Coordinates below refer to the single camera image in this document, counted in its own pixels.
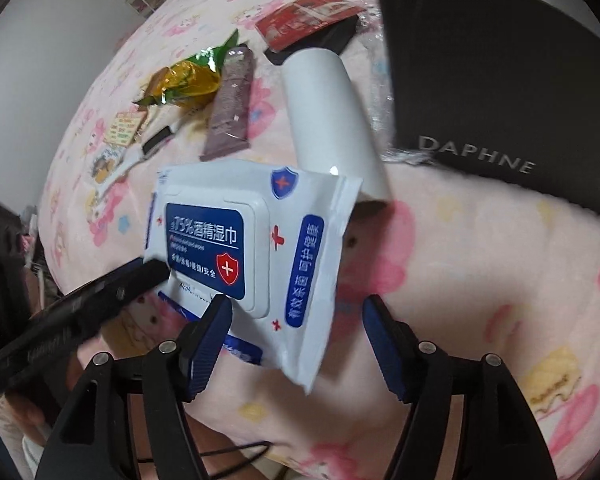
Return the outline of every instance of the person's hand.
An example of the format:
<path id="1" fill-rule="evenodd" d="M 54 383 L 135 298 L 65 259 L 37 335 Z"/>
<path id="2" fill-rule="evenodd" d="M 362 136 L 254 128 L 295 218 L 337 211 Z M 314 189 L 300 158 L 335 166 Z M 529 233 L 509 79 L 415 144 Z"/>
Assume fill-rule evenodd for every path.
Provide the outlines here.
<path id="1" fill-rule="evenodd" d="M 83 370 L 80 361 L 78 361 L 78 358 L 74 353 L 69 359 L 66 370 L 66 387 L 69 391 L 74 389 L 75 383 L 80 379 L 82 372 Z M 27 399 L 27 397 L 15 392 L 5 393 L 4 398 L 6 400 L 5 405 L 11 414 L 11 418 L 20 428 L 22 433 L 39 446 L 44 446 L 46 444 L 46 439 L 38 429 L 45 423 L 45 415 L 42 410 Z"/>

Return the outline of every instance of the pink floral bedsheet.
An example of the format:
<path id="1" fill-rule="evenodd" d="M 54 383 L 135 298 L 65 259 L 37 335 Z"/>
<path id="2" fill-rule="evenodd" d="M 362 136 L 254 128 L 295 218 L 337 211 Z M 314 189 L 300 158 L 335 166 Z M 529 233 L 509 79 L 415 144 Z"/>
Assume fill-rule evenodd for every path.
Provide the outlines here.
<path id="1" fill-rule="evenodd" d="M 132 98 L 155 70 L 220 44 L 234 27 L 257 55 L 252 148 L 236 156 L 295 163 L 280 69 L 261 54 L 265 45 L 254 30 L 257 19 L 290 1 L 169 0 L 94 81 L 58 148 L 40 208 L 40 235 L 62 290 L 142 254 L 157 170 L 197 161 L 203 147 L 208 110 L 116 184 L 93 215 L 91 165 L 114 115 L 133 109 Z M 358 40 L 342 59 L 367 99 L 370 64 Z M 421 338 L 451 354 L 502 355 L 559 476 L 576 475 L 600 448 L 600 218 L 496 181 L 431 168 L 386 170 L 395 201 L 349 226 L 330 344 L 313 393 L 305 397 L 279 371 L 223 353 L 207 390 L 187 410 L 236 442 L 279 443 L 270 457 L 307 475 L 381 478 L 408 408 L 386 389 L 361 329 L 360 303 L 374 292 Z M 145 351 L 182 324 L 148 295 L 100 343 Z M 445 449 L 443 471 L 452 468 L 453 448 Z"/>

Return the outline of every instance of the alcohol wipes package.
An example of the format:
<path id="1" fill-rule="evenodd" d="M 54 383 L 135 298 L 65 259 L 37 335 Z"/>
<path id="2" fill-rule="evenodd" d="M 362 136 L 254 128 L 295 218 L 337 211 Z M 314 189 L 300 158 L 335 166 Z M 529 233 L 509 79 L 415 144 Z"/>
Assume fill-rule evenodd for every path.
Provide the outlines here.
<path id="1" fill-rule="evenodd" d="M 244 160 L 165 168 L 145 258 L 171 267 L 158 295 L 198 319 L 221 292 L 234 300 L 224 346 L 280 368 L 308 393 L 333 319 L 342 236 L 362 180 Z"/>

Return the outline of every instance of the red card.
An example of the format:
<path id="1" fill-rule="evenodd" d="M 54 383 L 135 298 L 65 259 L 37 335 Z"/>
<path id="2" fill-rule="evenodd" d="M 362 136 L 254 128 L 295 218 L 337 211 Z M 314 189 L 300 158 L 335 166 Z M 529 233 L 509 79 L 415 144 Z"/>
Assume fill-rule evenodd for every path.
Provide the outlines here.
<path id="1" fill-rule="evenodd" d="M 345 0 L 296 0 L 274 10 L 256 28 L 274 52 L 280 52 L 309 34 L 362 12 Z"/>

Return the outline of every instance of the snack package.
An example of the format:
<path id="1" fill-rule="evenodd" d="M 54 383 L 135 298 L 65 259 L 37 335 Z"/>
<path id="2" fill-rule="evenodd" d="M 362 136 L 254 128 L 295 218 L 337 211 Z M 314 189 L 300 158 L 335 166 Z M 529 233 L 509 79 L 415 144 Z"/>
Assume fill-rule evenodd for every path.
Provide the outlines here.
<path id="1" fill-rule="evenodd" d="M 119 112 L 113 119 L 104 141 L 111 146 L 129 146 L 136 136 L 138 128 L 146 117 L 146 111 Z"/>
<path id="2" fill-rule="evenodd" d="M 91 176 L 96 184 L 102 184 L 106 178 L 116 169 L 125 156 L 126 148 L 124 146 L 109 146 L 103 144 L 93 157 L 91 166 Z"/>
<path id="3" fill-rule="evenodd" d="M 280 368 L 308 393 L 327 345 L 342 236 L 362 180 L 218 160 L 164 169 L 145 259 L 171 267 L 160 298 L 198 319 L 221 292 L 234 301 L 224 346 Z"/>
<path id="4" fill-rule="evenodd" d="M 168 68 L 161 68 L 152 76 L 146 95 L 134 104 L 184 107 L 209 104 L 220 86 L 224 57 L 237 43 L 236 29 L 221 46 L 206 48 Z"/>
<path id="5" fill-rule="evenodd" d="M 269 48 L 280 52 L 305 36 L 363 10 L 345 0 L 296 0 L 260 19 L 256 28 Z"/>
<path id="6" fill-rule="evenodd" d="M 253 52 L 246 45 L 230 49 L 222 70 L 222 84 L 214 101 L 200 160 L 207 161 L 249 147 L 249 99 L 253 81 Z"/>

